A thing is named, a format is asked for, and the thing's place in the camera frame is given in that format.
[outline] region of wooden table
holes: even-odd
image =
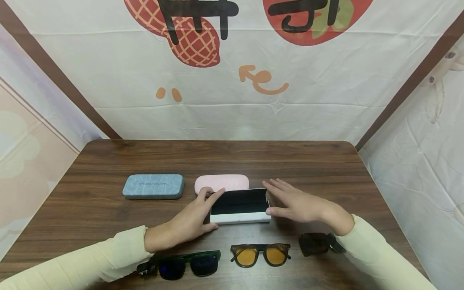
[[[131,174],[182,174],[179,200],[125,200],[122,187]],[[332,200],[363,217],[421,272],[423,269],[369,176],[347,142],[112,141],[89,143],[58,183],[0,263],[0,281],[48,259],[113,237],[140,225],[169,221],[195,199],[195,179],[205,174],[245,174],[250,187],[281,178],[295,187]],[[175,253],[221,250],[218,271],[196,277],[188,267],[178,281],[133,274],[101,289],[376,289],[343,254],[303,257],[298,235],[328,232],[325,225],[270,224],[221,226]],[[289,243],[292,259],[270,267],[262,256],[244,269],[231,263],[230,246]]]

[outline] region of black chinese character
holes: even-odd
[[[202,32],[201,17],[219,16],[221,25],[221,39],[227,39],[227,17],[238,14],[238,6],[228,0],[218,1],[179,1],[179,0],[158,0],[161,13],[163,14],[169,36],[174,45],[179,44],[179,39],[175,31],[175,26],[171,17],[192,17],[193,25],[197,33]]]
[[[308,11],[308,21],[304,26],[291,26],[291,16],[287,15],[282,20],[282,29],[289,33],[302,33],[307,32],[314,22],[315,10],[323,9],[327,6],[328,0],[295,0],[289,2],[276,3],[269,6],[267,10],[270,16],[292,14],[297,12]],[[338,13],[339,0],[331,0],[329,6],[329,16],[327,19],[327,25],[333,25]]]

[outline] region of cream sleeve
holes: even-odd
[[[383,290],[437,290],[411,263],[393,249],[369,223],[353,215],[354,228],[336,236],[348,259],[374,278]]]
[[[0,290],[84,290],[135,271],[152,254],[145,251],[146,227],[49,260],[0,283]]]

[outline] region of sunglasses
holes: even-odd
[[[178,280],[184,276],[185,264],[190,263],[192,272],[199,277],[213,274],[218,269],[220,251],[206,251],[187,255],[152,257],[148,262],[137,266],[137,273],[142,277],[157,274],[165,280]]]
[[[252,244],[252,245],[233,245],[231,251],[237,265],[243,268],[249,268],[256,264],[259,252],[264,253],[266,262],[273,266],[282,266],[287,259],[291,259],[288,255],[290,249],[289,244]]]
[[[324,254],[332,249],[336,253],[344,253],[346,250],[339,244],[333,234],[326,235],[320,232],[304,233],[298,239],[303,256]]]

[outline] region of orange lens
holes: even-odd
[[[275,244],[269,245],[266,248],[266,257],[269,263],[273,265],[280,265],[285,261],[285,253],[287,248],[285,245]]]
[[[256,249],[252,248],[237,248],[235,250],[237,262],[242,266],[251,266],[255,262],[256,254]]]

